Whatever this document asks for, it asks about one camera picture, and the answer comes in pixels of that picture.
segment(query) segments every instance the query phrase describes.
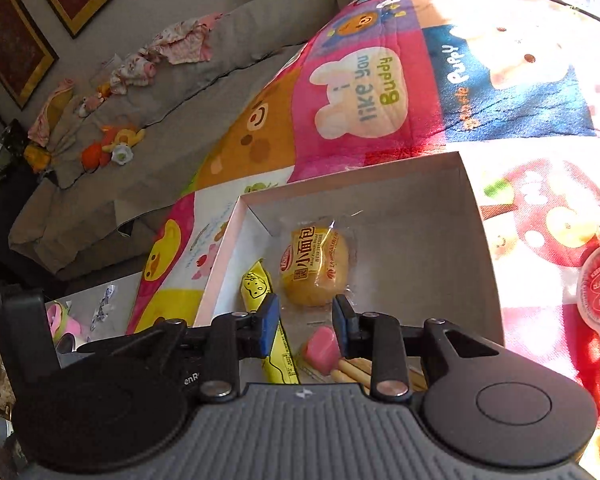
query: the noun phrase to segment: white table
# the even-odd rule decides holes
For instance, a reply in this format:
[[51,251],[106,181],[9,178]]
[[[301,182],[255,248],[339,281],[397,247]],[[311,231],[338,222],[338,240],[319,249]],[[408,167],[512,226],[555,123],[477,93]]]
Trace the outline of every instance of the white table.
[[[88,338],[95,341],[125,334],[126,324],[129,321],[129,316],[131,316],[141,276],[142,272],[136,272],[113,282],[103,283],[64,298],[59,298],[59,301],[63,303],[71,302],[69,314],[80,323],[82,339],[87,340]],[[113,309],[103,322],[96,323],[94,331],[91,332],[93,313],[100,305],[107,287],[111,284],[116,286],[115,293],[110,300]]]

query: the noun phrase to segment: yellow snack package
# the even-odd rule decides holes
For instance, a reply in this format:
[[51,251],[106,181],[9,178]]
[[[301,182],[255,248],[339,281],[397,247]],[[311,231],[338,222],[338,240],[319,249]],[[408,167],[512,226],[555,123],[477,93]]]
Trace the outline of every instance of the yellow snack package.
[[[268,292],[272,292],[271,279],[262,267],[262,260],[258,260],[242,277],[240,293],[244,306],[249,312],[257,310]],[[262,360],[262,369],[270,383],[300,384],[282,322],[278,322],[271,355]]]
[[282,285],[289,301],[321,306],[343,294],[349,274],[349,248],[333,227],[303,227],[291,234],[280,260]]

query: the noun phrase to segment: colorful blanket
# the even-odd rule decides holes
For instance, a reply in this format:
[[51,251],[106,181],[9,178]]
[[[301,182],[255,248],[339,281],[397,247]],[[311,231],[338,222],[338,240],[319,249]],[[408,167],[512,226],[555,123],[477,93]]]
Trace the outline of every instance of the colorful blanket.
[[459,150],[482,207],[506,345],[600,407],[576,309],[600,230],[600,24],[521,0],[355,0],[244,110],[173,207],[129,332],[193,322],[240,194]]

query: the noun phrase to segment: gray wall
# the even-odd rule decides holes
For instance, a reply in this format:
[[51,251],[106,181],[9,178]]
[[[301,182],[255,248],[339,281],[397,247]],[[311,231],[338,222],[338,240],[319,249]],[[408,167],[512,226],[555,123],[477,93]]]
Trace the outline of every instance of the gray wall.
[[114,53],[125,57],[171,23],[227,12],[248,0],[111,0],[75,40],[46,0],[22,1],[59,57],[23,111],[0,83],[0,115],[7,122],[18,119],[28,128],[65,77],[76,81],[77,91],[88,92],[88,79]]

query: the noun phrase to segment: screw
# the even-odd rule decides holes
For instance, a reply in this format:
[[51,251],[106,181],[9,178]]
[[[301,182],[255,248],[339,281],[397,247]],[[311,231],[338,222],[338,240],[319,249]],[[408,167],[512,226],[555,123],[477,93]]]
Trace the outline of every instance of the screw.
[[409,391],[409,387],[402,381],[381,381],[376,390],[387,397],[400,397]]
[[205,397],[224,397],[231,393],[231,385],[225,381],[207,381],[200,386],[200,392]]

